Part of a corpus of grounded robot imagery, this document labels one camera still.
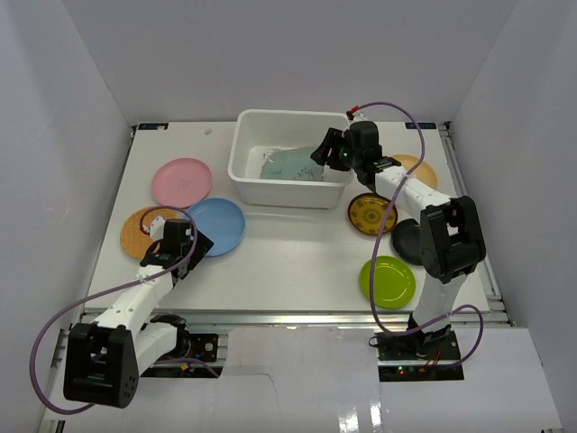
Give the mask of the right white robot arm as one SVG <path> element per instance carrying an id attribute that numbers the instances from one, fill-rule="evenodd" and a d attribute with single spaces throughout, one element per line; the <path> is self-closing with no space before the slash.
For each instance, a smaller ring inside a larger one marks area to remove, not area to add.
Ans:
<path id="1" fill-rule="evenodd" d="M 417 359 L 430 358 L 449 335 L 451 316 L 461 310 L 455 304 L 461 287 L 486 257 L 475 202 L 428 187 L 400 161 L 384 156 L 372 121 L 352 123 L 343 131 L 329 129 L 311 158 L 320 166 L 354 172 L 363 186 L 417 220 L 424 287 L 407 330 L 383 328 L 379 337 L 402 341 Z"/>

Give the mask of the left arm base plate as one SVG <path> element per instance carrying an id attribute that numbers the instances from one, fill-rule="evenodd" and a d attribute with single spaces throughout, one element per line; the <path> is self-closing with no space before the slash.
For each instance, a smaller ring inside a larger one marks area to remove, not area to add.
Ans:
<path id="1" fill-rule="evenodd" d="M 151 319 L 151 323 L 170 324 L 178 330 L 176 348 L 165 354 L 161 361 L 194 358 L 206 364 L 212 364 L 217 360 L 218 334 L 192 333 L 184 318 L 172 314 L 157 315 Z M 211 366 L 211 369 L 215 371 L 215 374 L 198 363 L 162 364 L 151 367 L 144 376 L 164 379 L 218 378 L 222 368 Z"/>

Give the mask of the tan yellow round plate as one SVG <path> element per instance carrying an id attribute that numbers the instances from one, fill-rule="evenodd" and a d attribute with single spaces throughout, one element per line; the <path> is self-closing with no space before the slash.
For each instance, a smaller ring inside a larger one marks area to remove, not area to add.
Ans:
<path id="1" fill-rule="evenodd" d="M 409 154 L 399 153 L 393 155 L 393 158 L 399 161 L 406 170 L 413 168 L 418 162 L 418 157 Z M 438 178 L 436 172 L 427 162 L 421 162 L 412 175 L 425 183 L 428 187 L 437 189 Z"/>

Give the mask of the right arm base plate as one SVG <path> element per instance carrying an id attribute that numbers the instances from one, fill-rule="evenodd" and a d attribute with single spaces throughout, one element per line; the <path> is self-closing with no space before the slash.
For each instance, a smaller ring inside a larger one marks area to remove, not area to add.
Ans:
<path id="1" fill-rule="evenodd" d="M 421 346 L 414 336 L 393 337 L 382 333 L 369 339 L 377 350 L 380 382 L 447 382 L 463 381 L 461 365 L 450 365 L 462 355 L 456 334 Z"/>

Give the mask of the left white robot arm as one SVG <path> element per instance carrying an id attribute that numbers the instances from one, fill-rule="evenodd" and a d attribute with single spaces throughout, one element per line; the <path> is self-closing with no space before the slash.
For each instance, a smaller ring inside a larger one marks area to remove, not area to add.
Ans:
<path id="1" fill-rule="evenodd" d="M 123 409 L 140 376 L 157 361 L 188 356 L 186 320 L 152 312 L 212 246 L 187 219 L 163 223 L 160 239 L 140 262 L 134 286 L 94 320 L 71 329 L 63 382 L 67 400 Z"/>

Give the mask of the blue round plate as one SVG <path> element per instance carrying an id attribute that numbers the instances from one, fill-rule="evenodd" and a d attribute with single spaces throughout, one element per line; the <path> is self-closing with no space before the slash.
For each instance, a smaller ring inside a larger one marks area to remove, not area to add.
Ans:
<path id="1" fill-rule="evenodd" d="M 188 213 L 193 217 L 198 230 L 213 242 L 207 257 L 230 253 L 244 237 L 244 213 L 229 199 L 204 199 L 191 206 Z"/>

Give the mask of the teal rectangular divided plate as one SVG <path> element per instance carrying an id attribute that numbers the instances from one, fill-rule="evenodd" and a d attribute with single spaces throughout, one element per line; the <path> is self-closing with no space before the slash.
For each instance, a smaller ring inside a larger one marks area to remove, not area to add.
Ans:
<path id="1" fill-rule="evenodd" d="M 313 147 L 271 151 L 261 167 L 262 180 L 322 181 L 324 167 L 311 159 Z"/>

